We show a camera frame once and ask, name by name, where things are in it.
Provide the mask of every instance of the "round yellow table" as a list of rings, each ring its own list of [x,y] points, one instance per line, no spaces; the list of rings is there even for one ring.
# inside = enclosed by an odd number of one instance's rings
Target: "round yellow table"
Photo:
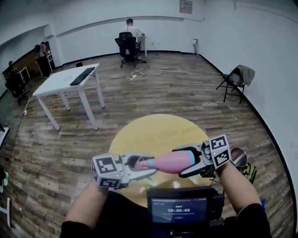
[[[109,152],[122,154],[128,151],[143,152],[154,157],[171,152],[174,148],[189,144],[201,144],[208,136],[192,122],[173,115],[156,114],[139,118],[126,125],[115,136]],[[158,171],[139,181],[131,181],[128,188],[118,190],[119,193],[147,207],[146,191],[151,187],[180,188],[210,185],[209,178],[200,175],[180,178],[178,175]]]

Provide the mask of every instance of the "forearm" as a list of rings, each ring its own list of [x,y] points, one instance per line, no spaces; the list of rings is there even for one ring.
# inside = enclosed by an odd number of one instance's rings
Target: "forearm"
[[[254,186],[232,163],[226,163],[218,169],[217,173],[236,213],[240,212],[247,205],[253,203],[261,204]]]
[[[92,181],[70,206],[65,221],[95,228],[108,195],[108,188],[97,187]]]

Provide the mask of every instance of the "office chair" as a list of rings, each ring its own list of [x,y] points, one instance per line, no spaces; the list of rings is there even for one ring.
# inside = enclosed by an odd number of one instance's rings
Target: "office chair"
[[[119,33],[119,37],[116,38],[115,41],[119,46],[120,55],[124,58],[123,60],[121,60],[121,68],[128,62],[133,63],[134,67],[136,67],[135,61],[146,63],[146,61],[144,60],[135,58],[138,55],[136,47],[139,46],[139,44],[136,42],[136,37],[133,37],[130,32]]]
[[[21,78],[18,75],[15,75],[14,77],[8,77],[6,80],[5,87],[9,89],[9,91],[12,92],[13,96],[17,98],[18,104],[20,106],[20,101],[22,98],[27,98],[26,94],[30,93],[30,91],[25,93],[25,86],[26,84],[23,83]]]
[[[233,96],[238,96],[238,97],[240,97],[240,103],[239,103],[239,104],[241,104],[242,96],[243,96],[243,92],[244,92],[244,87],[245,87],[245,83],[243,82],[243,83],[241,83],[241,84],[238,85],[238,86],[234,85],[234,84],[233,84],[233,81],[230,80],[230,76],[232,75],[232,73],[233,73],[233,74],[237,74],[237,75],[241,75],[241,73],[240,73],[240,71],[239,71],[238,68],[235,68],[230,74],[223,74],[223,82],[216,88],[216,90],[219,89],[219,87],[225,87],[225,88],[226,88],[226,89],[225,89],[225,94],[224,94],[223,102],[225,102],[225,98],[226,98],[226,96],[227,96],[227,94],[228,94],[228,95],[233,95]],[[232,93],[227,93],[228,88],[231,88],[231,89],[232,89],[231,92],[233,92],[237,87],[241,87],[241,88],[243,88],[243,89],[242,89],[242,93],[241,93],[240,95],[238,95],[238,94],[232,94]]]

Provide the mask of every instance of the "metal cup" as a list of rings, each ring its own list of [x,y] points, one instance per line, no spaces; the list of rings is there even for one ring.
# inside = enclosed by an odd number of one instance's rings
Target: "metal cup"
[[[247,163],[247,155],[245,151],[239,147],[231,150],[231,159],[234,166],[239,170]]]

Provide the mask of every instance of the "screen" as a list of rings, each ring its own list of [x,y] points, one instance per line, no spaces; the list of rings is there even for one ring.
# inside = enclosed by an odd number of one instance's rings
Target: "screen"
[[[207,198],[152,198],[154,223],[198,223],[205,221]]]

